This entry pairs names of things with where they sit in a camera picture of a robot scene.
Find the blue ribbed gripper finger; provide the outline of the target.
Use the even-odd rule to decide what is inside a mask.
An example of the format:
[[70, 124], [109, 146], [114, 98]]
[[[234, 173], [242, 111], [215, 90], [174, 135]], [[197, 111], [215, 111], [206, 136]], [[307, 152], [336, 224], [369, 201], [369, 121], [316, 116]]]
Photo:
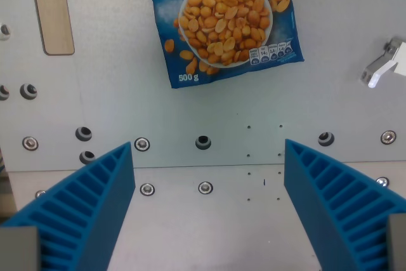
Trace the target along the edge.
[[38, 229], [41, 270], [106, 270], [135, 186], [127, 142], [58, 182], [4, 227]]
[[303, 144], [285, 141], [284, 186], [322, 270], [388, 270], [389, 215], [405, 199]]

